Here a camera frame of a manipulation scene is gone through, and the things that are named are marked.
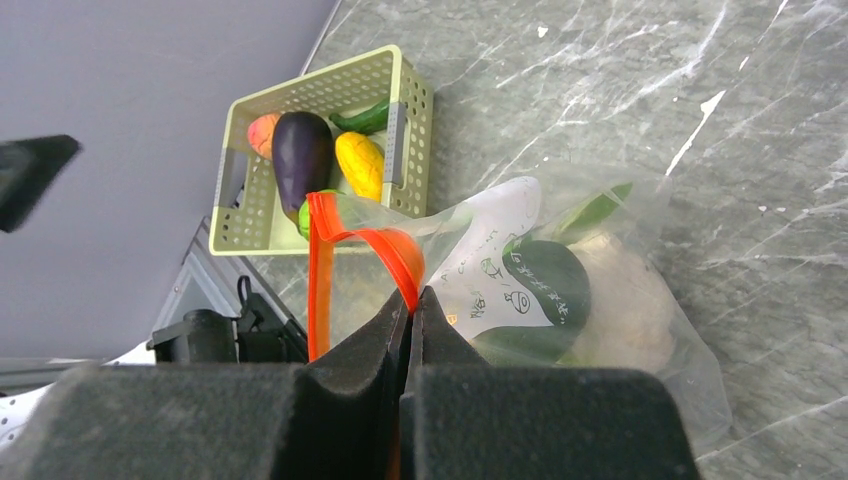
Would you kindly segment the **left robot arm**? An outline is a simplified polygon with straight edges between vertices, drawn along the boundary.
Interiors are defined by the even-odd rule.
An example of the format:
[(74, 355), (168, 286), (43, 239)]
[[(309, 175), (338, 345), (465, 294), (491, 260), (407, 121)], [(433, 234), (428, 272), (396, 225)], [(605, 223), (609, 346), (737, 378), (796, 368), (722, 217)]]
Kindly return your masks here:
[[(19, 230), (62, 170), (82, 150), (69, 135), (1, 143), (1, 232)], [(230, 317), (196, 309), (152, 333), (150, 340), (105, 363), (116, 366), (198, 363), (304, 363), (307, 338), (285, 305), (266, 299), (242, 275), (240, 305)]]

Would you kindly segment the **clear zip top bag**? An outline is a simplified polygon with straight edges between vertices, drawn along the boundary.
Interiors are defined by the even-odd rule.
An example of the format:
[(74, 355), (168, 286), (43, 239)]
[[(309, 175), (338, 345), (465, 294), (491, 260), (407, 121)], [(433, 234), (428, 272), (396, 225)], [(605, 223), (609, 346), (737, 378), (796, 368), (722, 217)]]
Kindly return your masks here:
[(308, 349), (317, 359), (392, 294), (431, 288), (451, 328), (497, 366), (626, 368), (659, 378), (705, 447), (732, 422), (716, 356), (651, 261), (671, 196), (634, 168), (538, 171), (421, 216), (345, 193), (306, 203)]

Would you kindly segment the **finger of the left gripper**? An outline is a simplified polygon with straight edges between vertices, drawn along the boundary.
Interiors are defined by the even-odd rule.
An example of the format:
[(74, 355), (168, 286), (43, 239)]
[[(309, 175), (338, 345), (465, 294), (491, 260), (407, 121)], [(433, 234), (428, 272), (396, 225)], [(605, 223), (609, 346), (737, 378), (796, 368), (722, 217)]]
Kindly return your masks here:
[(27, 220), (61, 171), (81, 151), (70, 135), (1, 143), (1, 231), (12, 233)]

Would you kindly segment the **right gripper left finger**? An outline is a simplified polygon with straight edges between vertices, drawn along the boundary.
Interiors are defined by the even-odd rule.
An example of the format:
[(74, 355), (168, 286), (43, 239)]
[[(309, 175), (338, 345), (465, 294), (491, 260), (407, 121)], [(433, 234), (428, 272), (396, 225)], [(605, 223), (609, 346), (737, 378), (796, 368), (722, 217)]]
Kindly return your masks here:
[(390, 439), (399, 294), (308, 364), (65, 373), (1, 457), (5, 479), (375, 479)]

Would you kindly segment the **dark green toy avocado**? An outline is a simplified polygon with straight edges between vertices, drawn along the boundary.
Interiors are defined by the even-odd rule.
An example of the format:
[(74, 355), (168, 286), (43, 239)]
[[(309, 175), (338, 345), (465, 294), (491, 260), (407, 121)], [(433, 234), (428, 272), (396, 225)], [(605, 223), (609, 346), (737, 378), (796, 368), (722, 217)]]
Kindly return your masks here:
[(587, 325), (588, 273), (565, 245), (519, 238), (504, 249), (495, 312), (469, 343), (496, 366), (554, 366)]

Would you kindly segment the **dark purple toy eggplant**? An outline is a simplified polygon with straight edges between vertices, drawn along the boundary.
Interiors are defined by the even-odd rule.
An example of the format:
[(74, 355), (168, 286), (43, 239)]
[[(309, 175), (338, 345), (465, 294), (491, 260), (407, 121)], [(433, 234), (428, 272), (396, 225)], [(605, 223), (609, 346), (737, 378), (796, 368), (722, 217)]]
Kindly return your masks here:
[(334, 162), (334, 137), (321, 116), (306, 111), (281, 115), (272, 134), (272, 164), (281, 208), (294, 225), (300, 225), (306, 196), (329, 187)]

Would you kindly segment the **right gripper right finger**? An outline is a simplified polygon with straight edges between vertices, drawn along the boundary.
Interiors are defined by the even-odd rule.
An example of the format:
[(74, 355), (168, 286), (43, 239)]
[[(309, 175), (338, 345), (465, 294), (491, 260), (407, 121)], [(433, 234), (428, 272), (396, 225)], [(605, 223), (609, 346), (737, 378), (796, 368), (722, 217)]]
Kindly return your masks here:
[(495, 367), (426, 288), (400, 399), (404, 479), (696, 479), (671, 395), (632, 369)]

